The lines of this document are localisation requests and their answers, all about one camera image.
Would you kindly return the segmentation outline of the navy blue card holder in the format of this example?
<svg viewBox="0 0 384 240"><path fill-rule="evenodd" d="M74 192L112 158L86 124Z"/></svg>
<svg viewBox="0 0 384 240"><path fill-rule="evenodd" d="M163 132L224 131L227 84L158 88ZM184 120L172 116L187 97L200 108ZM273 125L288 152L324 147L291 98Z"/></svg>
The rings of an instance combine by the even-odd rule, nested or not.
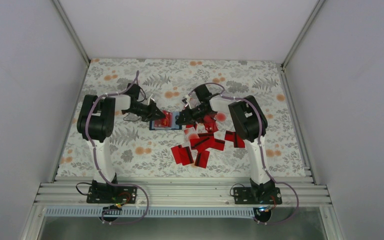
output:
<svg viewBox="0 0 384 240"><path fill-rule="evenodd" d="M165 115L164 118L153 120L149 123L149 130L150 131L170 131L170 130L181 130L182 126L176 124L176 120L180 116L179 111L162 111Z"/></svg>

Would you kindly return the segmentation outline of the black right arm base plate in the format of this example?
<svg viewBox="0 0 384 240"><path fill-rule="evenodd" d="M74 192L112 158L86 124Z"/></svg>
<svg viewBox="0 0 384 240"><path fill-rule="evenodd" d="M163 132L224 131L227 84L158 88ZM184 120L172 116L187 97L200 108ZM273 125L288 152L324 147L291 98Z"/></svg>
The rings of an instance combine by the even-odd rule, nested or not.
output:
<svg viewBox="0 0 384 240"><path fill-rule="evenodd" d="M264 193L253 193L251 187L234 187L232 192L236 205L281 205L282 194L278 187Z"/></svg>

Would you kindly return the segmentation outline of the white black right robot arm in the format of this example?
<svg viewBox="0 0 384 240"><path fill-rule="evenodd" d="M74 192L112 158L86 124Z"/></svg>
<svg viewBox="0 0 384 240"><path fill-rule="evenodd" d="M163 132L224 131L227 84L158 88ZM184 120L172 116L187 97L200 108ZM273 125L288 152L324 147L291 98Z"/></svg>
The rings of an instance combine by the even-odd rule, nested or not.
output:
<svg viewBox="0 0 384 240"><path fill-rule="evenodd" d="M265 162L265 135L268 122L256 99L226 96L224 92L212 94L207 84L197 86L191 93L196 94L199 104L190 107L190 94L183 98L184 109L180 112L177 125L202 123L210 114L222 112L231 117L237 136L244 141L250 162L250 195L254 202L264 203L275 188Z"/></svg>

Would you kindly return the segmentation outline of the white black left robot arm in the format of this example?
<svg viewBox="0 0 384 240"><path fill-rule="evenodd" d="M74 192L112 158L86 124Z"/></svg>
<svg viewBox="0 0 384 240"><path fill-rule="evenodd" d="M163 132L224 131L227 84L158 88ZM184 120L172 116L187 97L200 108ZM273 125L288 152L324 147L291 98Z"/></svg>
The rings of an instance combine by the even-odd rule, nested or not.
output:
<svg viewBox="0 0 384 240"><path fill-rule="evenodd" d="M86 140L96 169L91 185L99 190L99 196L108 203L119 197L118 187L121 186L111 161L109 145L116 111L136 115L142 122L166 117L152 98L147 103L139 101L140 94L141 87L136 83L129 83L122 92L105 93L101 96L85 95L80 108L76 128Z"/></svg>

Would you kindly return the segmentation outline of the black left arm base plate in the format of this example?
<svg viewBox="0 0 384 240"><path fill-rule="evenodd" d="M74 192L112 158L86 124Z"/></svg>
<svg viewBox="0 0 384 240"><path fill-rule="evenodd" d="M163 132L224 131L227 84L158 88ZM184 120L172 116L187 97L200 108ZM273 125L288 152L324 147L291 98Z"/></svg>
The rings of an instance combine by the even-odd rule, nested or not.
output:
<svg viewBox="0 0 384 240"><path fill-rule="evenodd" d="M93 182L89 187L88 204L135 204L138 188L135 186L112 186Z"/></svg>

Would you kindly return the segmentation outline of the red chip card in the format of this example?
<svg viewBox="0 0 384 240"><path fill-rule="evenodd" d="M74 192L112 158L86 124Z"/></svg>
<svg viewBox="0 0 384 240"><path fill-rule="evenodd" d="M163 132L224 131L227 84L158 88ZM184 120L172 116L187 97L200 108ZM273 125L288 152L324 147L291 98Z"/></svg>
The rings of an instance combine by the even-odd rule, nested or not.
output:
<svg viewBox="0 0 384 240"><path fill-rule="evenodd" d="M153 126L155 128L170 128L172 126L173 114L171 112L165 111L165 110L163 110L163 112L164 112L166 118L154 121Z"/></svg>

